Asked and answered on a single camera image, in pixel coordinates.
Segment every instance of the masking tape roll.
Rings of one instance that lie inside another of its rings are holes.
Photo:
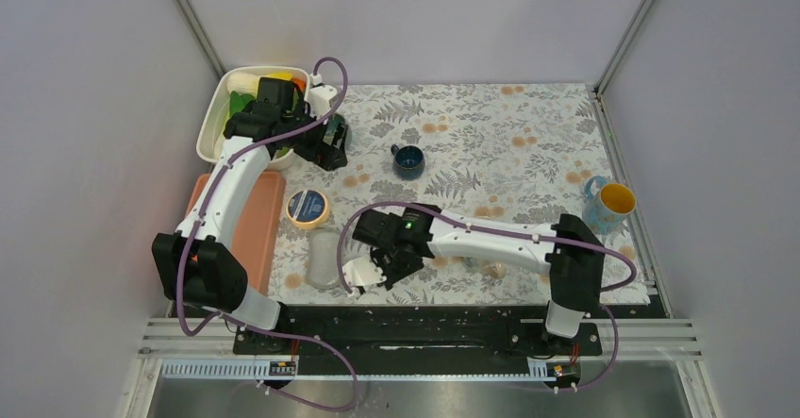
[[[296,192],[286,203],[286,217],[300,229],[310,230],[322,225],[330,217],[327,196],[312,189]]]

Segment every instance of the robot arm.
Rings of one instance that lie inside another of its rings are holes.
[[[523,225],[465,217],[435,206],[423,207],[441,213],[442,219],[406,209],[403,215],[377,210],[364,212],[353,238],[372,246],[370,258],[353,259],[344,265],[345,281],[362,292],[366,286],[391,289],[394,283],[423,268],[423,258],[458,256],[499,260],[550,276],[551,301],[545,328],[551,335],[571,339],[585,313],[599,306],[604,255],[569,244],[539,242],[540,236],[557,236],[599,245],[586,225],[574,215],[561,214],[555,225]],[[485,229],[530,234],[530,240],[491,234]]]
[[[292,147],[300,157],[328,171],[347,164],[344,144],[348,126],[341,116],[291,135],[314,122],[312,113],[320,116],[331,111],[330,102],[337,91],[318,82],[316,75],[310,84],[316,86],[308,90],[305,101],[297,103],[299,89],[293,83],[264,77],[257,99],[228,121],[222,152],[197,204],[174,234],[158,234],[153,241],[153,257],[167,298],[176,297],[180,255],[190,243],[183,277],[184,302],[227,312],[252,326],[275,327],[280,305],[248,286],[247,273],[231,254],[233,234],[250,191],[278,148]],[[253,146],[275,138],[282,140]],[[197,222],[200,226],[188,241]]]

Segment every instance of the blue tape label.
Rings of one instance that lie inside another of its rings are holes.
[[[313,222],[325,210],[325,199],[314,190],[303,190],[289,200],[289,214],[298,222]]]

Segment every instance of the leaf pattern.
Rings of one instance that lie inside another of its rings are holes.
[[[420,136],[420,132],[417,131],[415,127],[407,128],[403,130],[403,135],[400,136],[400,140],[408,144],[416,144],[420,141],[422,137]]]
[[[410,102],[407,100],[391,101],[377,111],[375,118],[390,123],[407,123],[409,119],[422,112],[422,105],[413,99]]]
[[[470,170],[466,170],[465,173],[453,170],[452,174],[445,171],[434,176],[430,184],[425,187],[425,194],[444,198],[455,198],[456,195],[460,195],[463,199],[466,192],[476,190],[479,185],[477,174],[470,173]]]
[[[297,159],[282,172],[284,206],[293,192],[317,189],[332,207],[324,227],[336,231],[356,210],[377,201],[425,202],[469,216],[488,212],[519,224],[553,223],[564,212],[581,214],[589,176],[612,176],[593,106],[580,84],[351,86],[340,113],[350,124],[349,164],[325,172]],[[425,172],[419,179],[394,175],[393,143],[423,150]],[[269,295],[291,304],[354,303],[342,288],[318,291],[288,280],[306,273],[309,235],[280,219]],[[345,240],[344,261],[369,254],[350,234]],[[618,250],[634,246],[627,226],[600,240]],[[550,297],[549,283],[525,268],[506,266],[505,277],[492,278],[459,259],[426,259],[425,265],[391,291],[369,289],[355,303],[544,305]],[[604,284],[625,276],[621,262],[607,259]],[[604,293],[603,300],[649,303],[642,276]]]

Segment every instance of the blue mug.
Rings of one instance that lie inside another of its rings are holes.
[[[392,155],[394,156],[392,164],[394,173],[401,179],[416,179],[425,170],[425,156],[417,146],[399,147],[397,144],[393,144]]]
[[[597,193],[592,185],[597,184]],[[636,208],[636,196],[623,184],[608,183],[602,176],[586,182],[584,194],[589,202],[583,209],[583,223],[595,234],[609,234]]]

